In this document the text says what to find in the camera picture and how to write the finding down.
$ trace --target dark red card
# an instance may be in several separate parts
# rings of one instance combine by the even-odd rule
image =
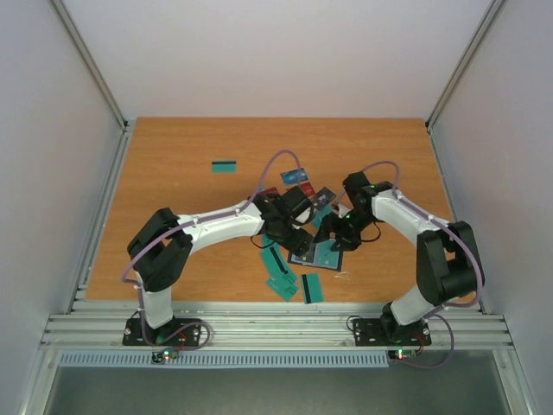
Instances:
[[[315,196],[315,189],[310,182],[300,184],[300,189],[307,197]]]
[[[268,195],[269,193],[276,193],[278,195],[277,188],[266,188],[265,190],[262,190],[261,192],[258,192],[261,195]]]

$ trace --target cable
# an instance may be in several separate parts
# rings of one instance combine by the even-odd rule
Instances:
[[[396,169],[396,176],[394,177],[394,181],[391,184],[392,190],[395,190],[397,188],[397,184],[399,183],[399,175],[400,175],[400,168],[397,165],[396,162],[393,162],[391,160],[382,160],[380,162],[371,163],[367,166],[365,166],[361,171],[367,171],[368,169],[372,169],[373,167],[381,166],[383,164],[389,164],[390,166],[393,166],[394,169]],[[346,194],[345,190],[342,190],[338,197],[336,198],[336,204],[340,203],[342,197]]]
[[[361,318],[361,316],[349,316],[347,319],[346,319],[346,327],[349,331],[351,331],[353,333],[353,327],[350,327],[349,326],[349,321],[352,319],[352,318]]]
[[[275,245],[275,241],[272,240],[272,241],[269,242],[267,245],[265,245],[265,246],[260,246],[260,245],[256,244],[256,243],[253,241],[253,236],[250,237],[250,241],[251,241],[251,243],[252,243],[253,245],[255,245],[256,247],[258,247],[259,249],[265,249],[265,248],[268,248],[268,247],[270,247],[270,246]]]
[[[444,367],[445,365],[448,364],[448,362],[453,357],[453,352],[454,352],[454,349],[455,349],[455,339],[454,339],[454,336],[453,336],[453,329],[451,329],[451,325],[449,324],[449,322],[444,317],[440,316],[439,314],[436,314],[433,317],[437,317],[440,320],[442,320],[443,323],[448,328],[449,338],[451,339],[451,348],[449,349],[449,353],[446,356],[446,358],[443,361],[441,361],[440,363],[438,363],[436,365],[431,365],[431,366],[419,365],[418,363],[413,363],[412,361],[406,361],[406,360],[402,360],[402,361],[397,360],[397,362],[403,363],[404,365],[407,365],[407,366],[415,367],[417,369],[428,369],[428,370],[439,369],[439,368]]]
[[[420,353],[422,353],[424,351],[424,339],[417,333],[413,332],[411,334],[413,337],[415,337],[420,343],[421,343],[421,346],[418,348],[418,350],[415,352],[415,355],[419,355]]]
[[[259,180],[257,181],[257,185],[256,187],[254,188],[253,192],[251,192],[251,195],[250,197],[248,198],[248,200],[241,206],[238,208],[238,212],[236,210],[229,210],[227,212],[222,212],[222,213],[219,213],[219,214],[212,214],[210,216],[206,216],[204,218],[200,218],[198,220],[198,223],[204,223],[204,222],[208,222],[210,220],[216,220],[216,219],[222,219],[222,218],[226,218],[226,217],[230,217],[230,216],[233,216],[235,214],[239,214],[241,212],[244,212],[248,206],[251,205],[251,203],[253,202],[253,199],[256,197],[256,194],[258,192],[259,189],[262,188],[263,186],[263,181],[265,179],[265,177],[267,176],[267,173],[269,172],[269,168],[270,166],[275,162],[275,160],[277,158],[279,158],[282,154],[290,154],[292,157],[294,157],[294,160],[296,161],[296,166],[297,166],[297,169],[300,170],[302,168],[302,165],[300,163],[300,159],[298,158],[298,156],[291,150],[280,150],[278,151],[273,157],[270,158],[270,160],[267,162],[267,165],[265,166],[263,172],[261,173],[261,176],[259,177]],[[298,184],[300,183],[301,181],[301,175],[297,175],[297,182]],[[134,286],[137,288],[137,291],[138,291],[138,303],[140,304],[140,319],[141,319],[141,326],[142,326],[142,335],[143,335],[143,339],[144,339],[144,342],[146,342],[146,344],[149,344],[150,346],[159,346],[161,344],[163,344],[164,342],[166,342],[167,340],[173,338],[174,336],[176,336],[177,334],[179,334],[181,331],[183,331],[186,327],[190,327],[188,325],[184,325],[182,327],[180,327],[178,330],[176,330],[172,335],[168,336],[162,343],[160,343],[159,345],[158,344],[154,344],[152,343],[146,336],[146,316],[145,316],[145,313],[144,313],[144,298],[143,298],[143,292],[142,292],[142,284],[137,280],[137,279],[131,279],[131,278],[127,278],[127,275],[129,274],[130,270],[133,269],[133,267],[135,266],[135,264],[146,254],[148,253],[154,246],[157,246],[157,244],[159,244],[160,242],[162,242],[163,240],[165,240],[167,237],[171,236],[173,233],[177,233],[179,232],[180,230],[184,229],[185,227],[189,227],[191,225],[193,225],[194,222],[192,220],[188,221],[188,222],[185,222],[185,223],[182,223],[176,227],[172,227],[171,229],[169,229],[168,231],[162,233],[161,235],[159,235],[157,238],[153,239],[148,245],[146,245],[142,251],[140,251],[130,262],[127,266],[125,266],[124,270],[123,270],[123,273],[121,275],[121,281],[123,283],[126,283],[126,284],[134,284]],[[204,327],[207,331],[207,338],[204,342],[201,343],[201,345],[195,347],[195,348],[187,348],[188,350],[198,350],[200,348],[203,348],[204,346],[207,345],[209,339],[211,338],[211,328],[209,327],[209,325],[205,322],[195,322],[194,324],[196,325],[200,325],[202,327]]]
[[[372,224],[378,229],[378,235],[372,239],[362,239],[361,242],[376,242],[380,239],[380,236],[382,236],[382,231],[380,230],[380,227],[378,227],[377,222],[373,222]]]
[[[313,206],[313,203],[311,203],[311,205],[309,206],[309,217],[307,218],[307,220],[305,222],[300,222],[299,220],[292,218],[292,223],[294,225],[302,227],[303,225],[307,225],[308,223],[312,222],[315,216],[315,207]]]

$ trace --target card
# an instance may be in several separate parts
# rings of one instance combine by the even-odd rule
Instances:
[[[319,229],[321,227],[322,218],[331,213],[332,207],[330,205],[326,205],[323,209],[317,210],[315,217],[311,221],[311,225],[313,225],[315,229]]]
[[[335,242],[335,239],[325,240],[318,244],[313,244],[308,253],[297,257],[288,253],[288,262],[290,264],[312,266],[314,268],[323,268],[326,270],[341,271],[342,259],[344,257],[343,251],[333,252],[330,251],[330,247]]]
[[[258,195],[268,195],[269,193],[276,193],[278,195],[277,188],[266,188],[265,190],[262,190],[260,192],[257,192]]]
[[[300,172],[299,182],[305,182],[306,180],[309,180],[308,174],[305,172],[304,168],[301,168],[299,172]],[[298,174],[298,170],[291,170],[285,173],[281,173],[280,176],[282,177],[284,184],[286,186],[290,186],[298,183],[297,174]]]
[[[290,269],[283,255],[280,253],[280,248],[277,244],[264,248],[259,253],[269,276],[273,279],[288,276],[292,278],[292,282],[297,280],[297,276]]]
[[[315,189],[313,188],[313,186],[311,186],[310,182],[300,184],[300,189],[308,198],[311,198],[315,195]]]
[[[317,210],[322,210],[324,207],[334,200],[336,194],[329,188],[322,188],[313,196],[313,206]]]
[[[297,293],[298,288],[286,281],[269,278],[265,282],[279,297],[288,302]]]
[[[212,173],[236,173],[236,160],[213,160]]]

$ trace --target white wall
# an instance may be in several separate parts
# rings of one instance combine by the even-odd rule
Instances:
[[[426,118],[488,0],[66,0],[124,115]]]
[[[117,126],[46,0],[0,3],[0,413],[59,312]]]
[[[543,415],[553,394],[553,3],[508,2],[435,128],[486,300],[505,313]]]

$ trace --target gray floor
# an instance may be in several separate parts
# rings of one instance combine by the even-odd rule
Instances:
[[[427,359],[441,356],[428,353]],[[355,415],[509,413],[491,352],[440,370],[61,367],[46,414]]]

